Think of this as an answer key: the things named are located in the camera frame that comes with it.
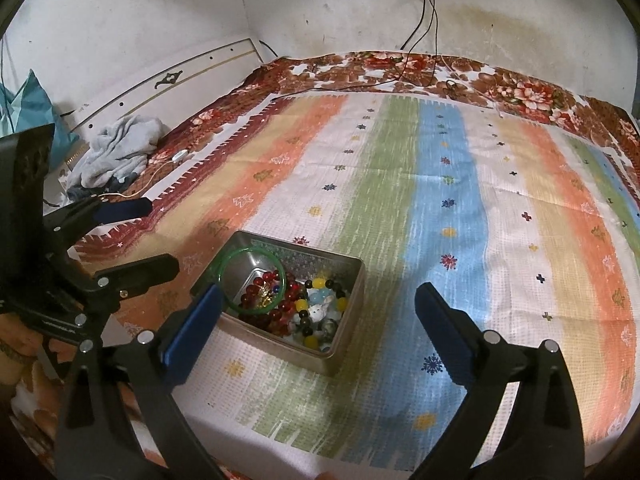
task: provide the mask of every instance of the green bangle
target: green bangle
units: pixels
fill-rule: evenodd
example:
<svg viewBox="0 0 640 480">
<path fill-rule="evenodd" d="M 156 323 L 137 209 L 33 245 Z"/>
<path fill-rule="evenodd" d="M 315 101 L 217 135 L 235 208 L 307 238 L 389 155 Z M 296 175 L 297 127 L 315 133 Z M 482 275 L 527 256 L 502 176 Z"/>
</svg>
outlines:
<svg viewBox="0 0 640 480">
<path fill-rule="evenodd" d="M 271 301 L 271 303 L 265 307 L 254 308 L 252 310 L 249 310 L 246 308 L 240 308 L 239 306 L 237 306 L 233 302 L 233 300 L 228 297 L 228 295 L 222 288 L 222 275 L 225 273 L 226 266 L 228 266 L 229 262 L 233 258 L 235 258 L 236 256 L 239 256 L 242 253 L 247 253 L 247 252 L 258 253 L 258 254 L 261 254 L 262 256 L 266 256 L 268 259 L 270 259 L 271 263 L 275 266 L 276 269 L 278 269 L 278 272 L 280 273 L 280 290 L 276 294 L 276 297 L 273 298 L 273 301 Z M 276 308 L 278 304 L 282 301 L 282 298 L 284 298 L 284 291 L 287 290 L 287 278 L 286 278 L 284 267 L 280 263 L 280 260 L 277 259 L 276 256 L 274 256 L 274 254 L 264 249 L 261 249 L 259 247 L 243 247 L 242 249 L 237 249 L 235 251 L 231 251 L 230 253 L 226 254 L 225 257 L 220 262 L 220 265 L 218 266 L 217 279 L 218 279 L 218 286 L 222 290 L 222 294 L 225 297 L 225 301 L 228 304 L 228 307 L 231 310 L 234 310 L 235 312 L 237 312 L 238 314 L 249 314 L 250 316 L 255 316 L 257 314 L 266 314 L 268 311 Z"/>
</svg>

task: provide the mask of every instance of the metal container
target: metal container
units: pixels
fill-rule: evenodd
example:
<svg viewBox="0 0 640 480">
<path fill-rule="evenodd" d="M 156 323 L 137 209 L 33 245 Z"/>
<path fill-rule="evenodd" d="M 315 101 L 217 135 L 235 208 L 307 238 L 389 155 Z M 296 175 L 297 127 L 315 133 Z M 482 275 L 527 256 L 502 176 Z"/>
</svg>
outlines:
<svg viewBox="0 0 640 480">
<path fill-rule="evenodd" d="M 365 266 L 361 259 L 320 251 L 274 238 L 236 231 L 220 249 L 191 289 L 191 295 L 199 295 L 204 288 L 217 280 L 218 267 L 231 251 L 258 247 L 274 254 L 282 265 L 295 274 L 298 280 L 310 280 L 316 276 L 339 281 L 350 292 L 349 306 L 340 320 L 338 331 L 328 351 L 321 352 L 290 344 L 271 333 L 260 330 L 238 319 L 230 308 L 223 312 L 218 326 L 225 332 L 260 350 L 319 374 L 333 375 L 339 367 L 353 335 L 364 302 Z M 251 251 L 235 257 L 226 268 L 220 287 L 237 301 L 247 284 L 265 271 L 273 270 L 268 257 Z"/>
</svg>

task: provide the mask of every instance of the crumpled cloth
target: crumpled cloth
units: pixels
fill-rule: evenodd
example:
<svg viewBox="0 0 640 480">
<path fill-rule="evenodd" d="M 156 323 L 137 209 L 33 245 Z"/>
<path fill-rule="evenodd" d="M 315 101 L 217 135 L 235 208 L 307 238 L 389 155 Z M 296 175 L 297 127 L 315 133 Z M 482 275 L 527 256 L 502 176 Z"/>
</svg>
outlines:
<svg viewBox="0 0 640 480">
<path fill-rule="evenodd" d="M 73 168 L 67 188 L 104 187 L 112 179 L 124 182 L 127 177 L 141 174 L 148 156 L 166 133 L 157 118 L 126 116 L 103 128 L 89 142 L 86 152 Z"/>
</svg>

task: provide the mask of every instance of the teal bag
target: teal bag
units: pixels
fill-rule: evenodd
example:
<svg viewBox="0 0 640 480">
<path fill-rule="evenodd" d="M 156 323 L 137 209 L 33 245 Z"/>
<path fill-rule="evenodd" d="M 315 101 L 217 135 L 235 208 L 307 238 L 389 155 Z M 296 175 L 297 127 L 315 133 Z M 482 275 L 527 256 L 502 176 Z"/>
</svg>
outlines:
<svg viewBox="0 0 640 480">
<path fill-rule="evenodd" d="M 49 156 L 50 170 L 54 170 L 65 160 L 69 149 L 79 139 L 76 134 L 69 132 L 66 124 L 54 111 L 49 96 L 40 86 L 33 70 L 29 70 L 27 81 L 16 94 L 0 84 L 0 112 L 0 137 L 13 133 L 11 121 L 14 123 L 15 133 L 44 124 L 56 125 Z"/>
</svg>

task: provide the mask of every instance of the yellow bead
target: yellow bead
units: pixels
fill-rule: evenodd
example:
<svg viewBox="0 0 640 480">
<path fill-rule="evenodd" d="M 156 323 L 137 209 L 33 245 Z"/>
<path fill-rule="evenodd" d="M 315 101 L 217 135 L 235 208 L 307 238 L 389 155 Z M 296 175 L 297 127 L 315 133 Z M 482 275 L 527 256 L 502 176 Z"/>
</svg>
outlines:
<svg viewBox="0 0 640 480">
<path fill-rule="evenodd" d="M 307 300 L 296 300 L 296 310 L 300 312 L 301 310 L 308 310 L 309 304 Z"/>
<path fill-rule="evenodd" d="M 318 342 L 318 338 L 314 335 L 308 335 L 305 337 L 305 346 L 307 348 L 311 348 L 312 350 L 318 350 L 320 348 L 320 343 Z"/>
<path fill-rule="evenodd" d="M 345 310 L 347 310 L 348 304 L 349 304 L 349 301 L 347 300 L 347 298 L 338 298 L 338 301 L 336 302 L 335 307 L 340 312 L 344 312 Z"/>
</svg>

